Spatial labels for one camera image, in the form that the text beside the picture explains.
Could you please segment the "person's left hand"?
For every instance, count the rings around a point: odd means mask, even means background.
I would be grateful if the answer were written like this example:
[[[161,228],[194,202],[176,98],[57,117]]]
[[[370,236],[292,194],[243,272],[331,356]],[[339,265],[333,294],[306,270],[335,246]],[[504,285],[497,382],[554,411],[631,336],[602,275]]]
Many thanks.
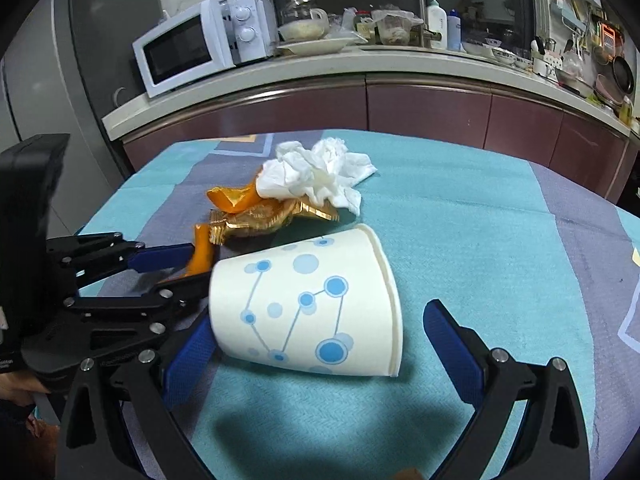
[[[0,399],[19,406],[34,403],[34,394],[47,394],[47,389],[31,372],[12,372],[0,375]]]

